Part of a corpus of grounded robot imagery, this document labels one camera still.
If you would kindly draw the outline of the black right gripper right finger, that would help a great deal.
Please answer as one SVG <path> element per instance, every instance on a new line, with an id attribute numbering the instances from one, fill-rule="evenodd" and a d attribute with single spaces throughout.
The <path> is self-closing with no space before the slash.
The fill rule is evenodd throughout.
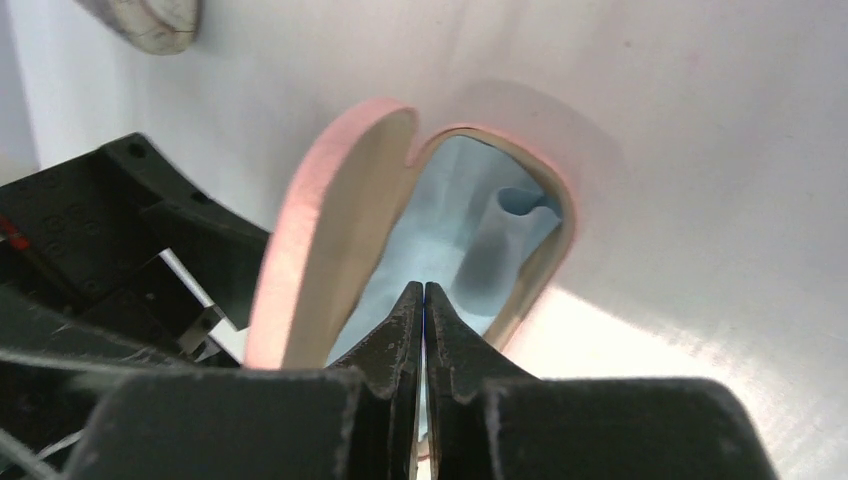
<path id="1" fill-rule="evenodd" d="M 542 380 L 423 300 L 436 479 L 773 479 L 746 410 L 705 378 Z"/>

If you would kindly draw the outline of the light blue cloth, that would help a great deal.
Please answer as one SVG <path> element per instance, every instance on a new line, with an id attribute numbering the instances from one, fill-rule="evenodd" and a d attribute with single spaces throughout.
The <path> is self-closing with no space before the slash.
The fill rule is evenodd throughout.
<path id="1" fill-rule="evenodd" d="M 382 321 L 410 281 L 439 284 L 460 317 L 484 333 L 522 264 L 569 218 L 514 157 L 467 136 L 448 138 L 419 177 L 328 359 Z"/>

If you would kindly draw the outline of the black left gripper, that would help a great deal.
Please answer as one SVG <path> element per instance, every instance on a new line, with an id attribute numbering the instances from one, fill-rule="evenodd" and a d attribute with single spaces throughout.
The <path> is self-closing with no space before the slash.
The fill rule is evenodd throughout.
<path id="1" fill-rule="evenodd" d="M 128 374 L 235 368 L 269 235 L 133 133 L 1 189 L 1 460 L 61 464 Z"/>

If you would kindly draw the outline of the map print glasses case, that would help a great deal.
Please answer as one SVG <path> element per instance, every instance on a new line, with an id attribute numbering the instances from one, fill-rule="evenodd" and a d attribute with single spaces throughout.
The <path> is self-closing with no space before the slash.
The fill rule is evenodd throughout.
<path id="1" fill-rule="evenodd" d="M 196 39 L 200 0 L 76 0 L 88 14 L 134 48 L 151 55 L 185 51 Z"/>

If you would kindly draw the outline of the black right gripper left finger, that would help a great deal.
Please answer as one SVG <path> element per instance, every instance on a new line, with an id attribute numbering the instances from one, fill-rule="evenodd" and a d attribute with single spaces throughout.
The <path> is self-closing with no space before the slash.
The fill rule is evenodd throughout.
<path id="1" fill-rule="evenodd" d="M 332 365 L 135 374 L 95 408 L 67 479 L 412 479 L 423 287 Z"/>

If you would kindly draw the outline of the pink glasses case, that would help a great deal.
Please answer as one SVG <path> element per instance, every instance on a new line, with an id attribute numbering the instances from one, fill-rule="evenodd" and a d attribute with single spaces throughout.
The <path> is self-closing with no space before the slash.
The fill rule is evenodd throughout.
<path id="1" fill-rule="evenodd" d="M 361 102 L 316 138 L 284 195 L 264 254 L 250 315 L 245 363 L 263 370 L 317 368 L 356 309 L 435 150 L 467 136 L 503 150 L 570 218 L 530 254 L 505 306 L 480 334 L 501 352 L 539 314 L 575 236 L 575 205 L 549 147 L 504 117 L 420 121 L 390 98 Z"/>

